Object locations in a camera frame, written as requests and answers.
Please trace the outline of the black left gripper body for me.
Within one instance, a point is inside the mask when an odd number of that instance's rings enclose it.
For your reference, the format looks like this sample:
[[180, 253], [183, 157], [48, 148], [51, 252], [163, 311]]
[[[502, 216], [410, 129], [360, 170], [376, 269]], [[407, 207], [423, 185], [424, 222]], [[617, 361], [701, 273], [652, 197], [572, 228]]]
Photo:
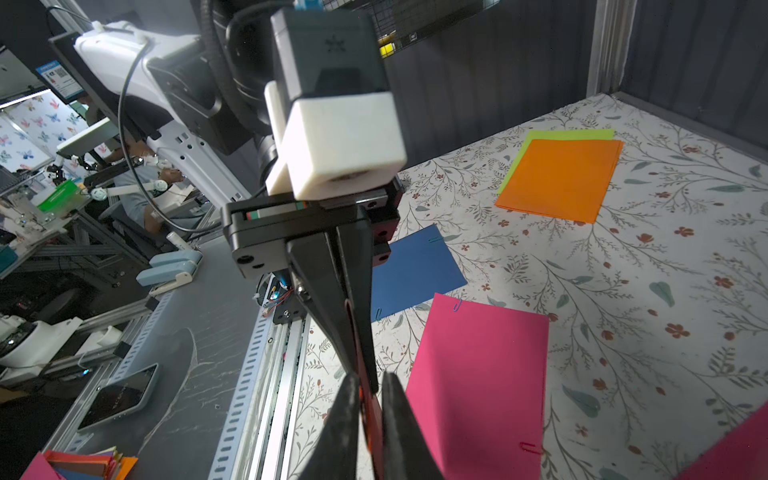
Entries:
[[289, 266], [287, 244], [364, 219], [370, 223], [373, 264], [384, 263], [398, 226], [401, 181], [361, 193], [321, 200], [298, 201], [291, 193], [227, 204], [222, 210], [223, 233], [232, 258], [244, 277], [255, 279]]

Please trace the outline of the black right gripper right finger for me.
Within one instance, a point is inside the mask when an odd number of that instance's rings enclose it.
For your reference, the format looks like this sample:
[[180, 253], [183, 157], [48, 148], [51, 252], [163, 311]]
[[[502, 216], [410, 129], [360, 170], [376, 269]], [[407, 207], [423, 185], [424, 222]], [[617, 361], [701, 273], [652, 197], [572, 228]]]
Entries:
[[384, 478], [443, 480], [400, 380], [386, 372], [382, 385]]

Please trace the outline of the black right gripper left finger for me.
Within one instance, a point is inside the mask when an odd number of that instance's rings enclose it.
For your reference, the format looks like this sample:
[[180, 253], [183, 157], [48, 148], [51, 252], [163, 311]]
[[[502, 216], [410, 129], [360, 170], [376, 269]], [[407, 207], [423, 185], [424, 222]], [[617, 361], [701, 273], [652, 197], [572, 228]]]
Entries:
[[360, 379], [347, 374], [300, 480], [355, 479], [360, 416]]

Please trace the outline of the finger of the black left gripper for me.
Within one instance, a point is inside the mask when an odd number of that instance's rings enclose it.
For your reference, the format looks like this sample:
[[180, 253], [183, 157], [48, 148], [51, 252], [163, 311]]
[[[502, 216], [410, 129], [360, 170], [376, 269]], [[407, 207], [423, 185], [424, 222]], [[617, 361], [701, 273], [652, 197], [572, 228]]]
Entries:
[[336, 229], [341, 272], [344, 279], [345, 309], [350, 319], [357, 372], [372, 393], [379, 392], [371, 329], [373, 247], [372, 227], [367, 219]]
[[333, 239], [327, 232], [287, 242], [291, 273], [300, 283], [302, 305], [330, 341], [347, 373], [359, 373], [354, 327], [348, 300], [335, 263]]

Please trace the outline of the brown paper sheet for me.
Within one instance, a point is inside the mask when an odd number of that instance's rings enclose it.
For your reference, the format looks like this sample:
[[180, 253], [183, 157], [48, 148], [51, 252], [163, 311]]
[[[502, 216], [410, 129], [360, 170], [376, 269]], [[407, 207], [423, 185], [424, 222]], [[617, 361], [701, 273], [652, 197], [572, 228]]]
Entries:
[[371, 457], [374, 478], [383, 479], [384, 456], [381, 406], [375, 392], [371, 389], [370, 378], [363, 356], [363, 349], [360, 342], [357, 322], [354, 317], [352, 302], [347, 299], [344, 306], [352, 328], [356, 372], [360, 378], [360, 409], [362, 426], [366, 437], [366, 446]]

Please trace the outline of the magenta paper sheet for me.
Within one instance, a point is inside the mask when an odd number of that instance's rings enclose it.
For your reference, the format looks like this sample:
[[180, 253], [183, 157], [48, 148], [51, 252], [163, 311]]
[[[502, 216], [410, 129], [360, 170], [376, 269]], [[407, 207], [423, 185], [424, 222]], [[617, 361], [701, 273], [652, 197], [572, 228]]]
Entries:
[[767, 409], [764, 404], [693, 462], [678, 479], [766, 479]]
[[549, 321], [499, 306], [434, 296], [406, 395], [447, 479], [537, 479]]

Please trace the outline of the orange paper sheet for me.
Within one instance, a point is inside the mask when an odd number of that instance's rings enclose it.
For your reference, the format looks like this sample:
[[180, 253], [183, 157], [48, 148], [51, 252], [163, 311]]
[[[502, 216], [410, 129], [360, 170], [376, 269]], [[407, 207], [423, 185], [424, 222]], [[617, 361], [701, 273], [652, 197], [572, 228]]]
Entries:
[[619, 140], [535, 139], [495, 205], [593, 224], [622, 149]]

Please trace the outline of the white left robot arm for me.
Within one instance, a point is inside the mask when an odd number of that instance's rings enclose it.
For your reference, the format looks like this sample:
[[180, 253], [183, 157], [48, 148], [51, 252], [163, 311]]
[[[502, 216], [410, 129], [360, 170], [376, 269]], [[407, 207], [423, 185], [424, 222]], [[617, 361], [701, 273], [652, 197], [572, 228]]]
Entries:
[[243, 276], [285, 273], [344, 367], [378, 386], [372, 270], [406, 162], [371, 19], [319, 1], [204, 1], [196, 35], [126, 21], [50, 43], [124, 138], [223, 213]]

